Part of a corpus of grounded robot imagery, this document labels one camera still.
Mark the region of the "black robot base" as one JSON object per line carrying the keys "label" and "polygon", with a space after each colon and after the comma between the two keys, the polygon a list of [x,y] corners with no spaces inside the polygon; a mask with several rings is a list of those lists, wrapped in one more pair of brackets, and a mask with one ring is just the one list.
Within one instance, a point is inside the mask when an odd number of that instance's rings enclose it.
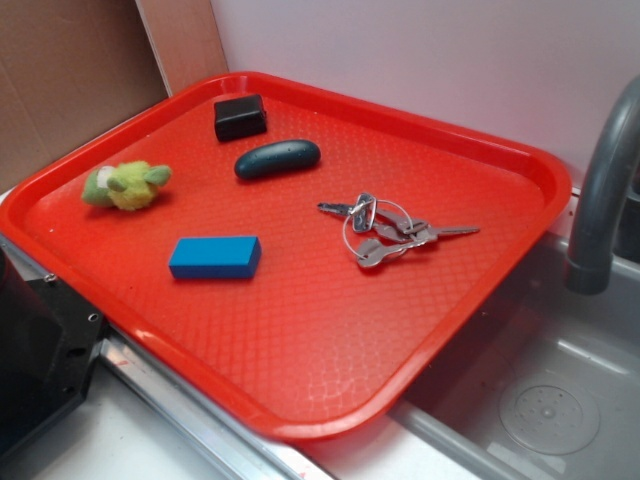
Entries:
{"label": "black robot base", "polygon": [[61,279],[22,278],[1,254],[1,460],[86,399],[106,320]]}

